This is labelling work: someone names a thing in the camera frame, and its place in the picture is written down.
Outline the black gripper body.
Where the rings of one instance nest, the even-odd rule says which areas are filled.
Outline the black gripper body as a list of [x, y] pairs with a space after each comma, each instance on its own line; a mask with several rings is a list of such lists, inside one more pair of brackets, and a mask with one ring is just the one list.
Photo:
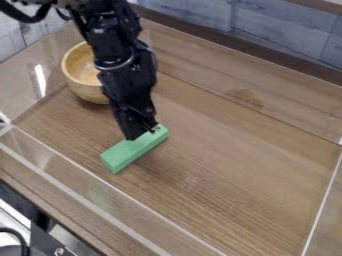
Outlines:
[[153, 106], [150, 91], [156, 84], [156, 59], [149, 49], [97, 49], [94, 67], [108, 99], [136, 109]]

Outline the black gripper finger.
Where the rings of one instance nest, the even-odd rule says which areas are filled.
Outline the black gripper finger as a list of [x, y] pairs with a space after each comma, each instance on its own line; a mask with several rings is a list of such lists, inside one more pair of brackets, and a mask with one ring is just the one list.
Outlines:
[[153, 132], [157, 126], [154, 119], [156, 110], [153, 106], [136, 109], [130, 106], [125, 110], [125, 138], [137, 139], [145, 132]]
[[128, 128], [128, 108], [117, 103], [113, 99], [109, 99], [109, 106], [112, 109], [112, 114], [114, 117], [114, 120], [118, 124], [118, 127], [121, 129], [121, 132], [125, 137], [129, 136], [129, 128]]

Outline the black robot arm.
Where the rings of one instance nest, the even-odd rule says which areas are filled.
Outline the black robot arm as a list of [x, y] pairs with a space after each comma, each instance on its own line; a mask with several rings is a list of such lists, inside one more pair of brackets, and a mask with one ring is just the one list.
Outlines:
[[128, 140], [157, 126], [150, 91], [156, 58], [140, 39], [140, 17], [126, 0], [0, 0], [0, 12], [21, 23], [65, 11], [93, 53], [93, 66], [113, 117]]

